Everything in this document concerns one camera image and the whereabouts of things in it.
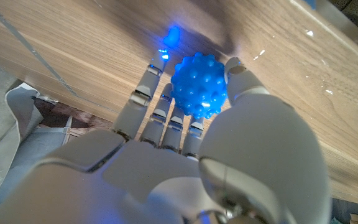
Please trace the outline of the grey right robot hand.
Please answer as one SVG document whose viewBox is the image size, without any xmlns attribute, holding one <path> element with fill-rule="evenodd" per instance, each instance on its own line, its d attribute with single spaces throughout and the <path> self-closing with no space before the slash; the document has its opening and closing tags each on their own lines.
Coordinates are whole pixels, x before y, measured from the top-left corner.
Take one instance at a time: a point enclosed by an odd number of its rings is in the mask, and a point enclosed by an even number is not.
<svg viewBox="0 0 358 224">
<path fill-rule="evenodd" d="M 328 223 L 329 177 L 316 136 L 236 57 L 224 67 L 230 108 L 188 151 L 136 141 L 139 110 L 34 164 L 0 203 L 0 223 Z"/>
</svg>

